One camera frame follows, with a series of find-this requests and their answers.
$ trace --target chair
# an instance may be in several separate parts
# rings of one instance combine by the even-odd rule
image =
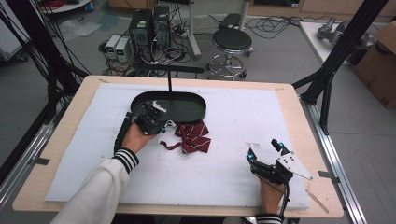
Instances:
[[[216,55],[206,64],[206,69],[211,71],[208,79],[211,79],[212,75],[231,77],[232,80],[236,76],[245,78],[247,71],[244,64],[233,54],[246,53],[247,56],[250,55],[248,51],[252,43],[250,36],[240,30],[223,28],[213,34],[212,42],[217,49],[225,54]]]

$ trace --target hand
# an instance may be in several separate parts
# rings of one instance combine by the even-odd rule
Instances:
[[[283,197],[283,193],[285,192],[285,185],[271,183],[262,177],[259,177],[259,179],[260,183],[262,184],[262,211],[267,214],[277,214],[279,202]]]
[[[128,132],[125,134],[121,147],[126,147],[136,154],[146,145],[149,140],[153,139],[154,137],[155,135],[144,135],[139,126],[133,123]]]

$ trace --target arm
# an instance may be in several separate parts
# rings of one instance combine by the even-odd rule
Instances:
[[[129,173],[139,163],[136,153],[152,139],[133,124],[112,159],[101,161],[88,174],[80,190],[51,223],[111,223]]]
[[[283,221],[283,217],[277,214],[277,208],[283,197],[285,186],[270,183],[261,177],[259,179],[262,185],[262,214],[256,216],[257,223],[280,224]]]

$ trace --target wooden table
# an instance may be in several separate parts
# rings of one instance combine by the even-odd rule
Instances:
[[[28,176],[13,208],[18,211],[59,211],[64,203],[45,202],[44,198],[55,177],[59,161],[73,138],[86,109],[91,103],[95,91],[101,83],[129,83],[167,85],[165,78],[146,77],[86,77],[72,103],[67,108],[61,122],[49,140],[41,158],[49,159],[48,165],[37,164]],[[215,81],[197,79],[173,79],[174,86],[239,88],[268,90],[276,93],[285,123],[289,130],[293,149],[311,172],[314,181],[304,180],[310,208],[287,209],[286,217],[341,217],[344,211],[335,192],[332,181],[318,176],[318,171],[327,171],[321,158],[314,135],[304,115],[294,88],[289,84],[253,83],[238,81]],[[201,216],[239,216],[249,217],[259,213],[259,208],[231,206],[178,206],[120,204],[118,213],[130,214],[166,214]]]

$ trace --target black oval tray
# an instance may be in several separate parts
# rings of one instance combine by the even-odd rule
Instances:
[[[183,122],[195,124],[202,121],[206,113],[206,102],[201,96],[192,92],[183,91],[145,91],[137,95],[131,103],[134,113],[142,104],[153,101],[166,109],[159,122],[172,120],[174,123]]]

